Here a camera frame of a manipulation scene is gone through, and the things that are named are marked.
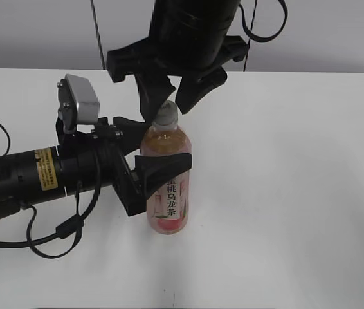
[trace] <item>black cylinder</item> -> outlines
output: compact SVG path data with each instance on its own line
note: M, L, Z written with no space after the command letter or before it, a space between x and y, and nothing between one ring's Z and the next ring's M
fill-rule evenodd
M111 185L114 170L109 145L95 142L101 168L102 186ZM0 201L15 199L26 204L72 195L77 182L82 191L95 188L96 164L93 149L84 144L58 153L49 147L0 157Z
M168 61L191 69L213 63L241 0L156 0L149 38Z
M29 204L65 196L56 147L0 157L0 201Z

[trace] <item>screw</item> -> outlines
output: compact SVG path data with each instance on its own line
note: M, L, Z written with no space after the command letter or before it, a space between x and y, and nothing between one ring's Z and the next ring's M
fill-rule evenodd
M122 131L116 131L116 132L115 132L115 137L116 137L117 139L121 139L121 138L123 138L123 132L122 132Z

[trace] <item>white bottle cap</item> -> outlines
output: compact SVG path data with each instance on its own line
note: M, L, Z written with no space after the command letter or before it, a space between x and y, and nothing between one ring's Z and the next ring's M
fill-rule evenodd
M152 125L161 131L175 129L177 126L177 105L172 101L166 100L159 108Z

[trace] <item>plastic bottle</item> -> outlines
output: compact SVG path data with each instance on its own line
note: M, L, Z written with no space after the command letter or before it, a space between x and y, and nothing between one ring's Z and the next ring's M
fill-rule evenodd
M192 144L177 124L177 105L166 101L146 132L140 147L143 156L192 153ZM179 232L188 221L189 171L157 190L147 201L147 217L161 234Z

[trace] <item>bottle label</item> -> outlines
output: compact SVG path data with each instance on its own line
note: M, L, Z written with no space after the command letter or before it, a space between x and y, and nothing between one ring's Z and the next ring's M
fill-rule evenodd
M161 219L184 218L188 202L189 172L168 181L155 193L154 216Z

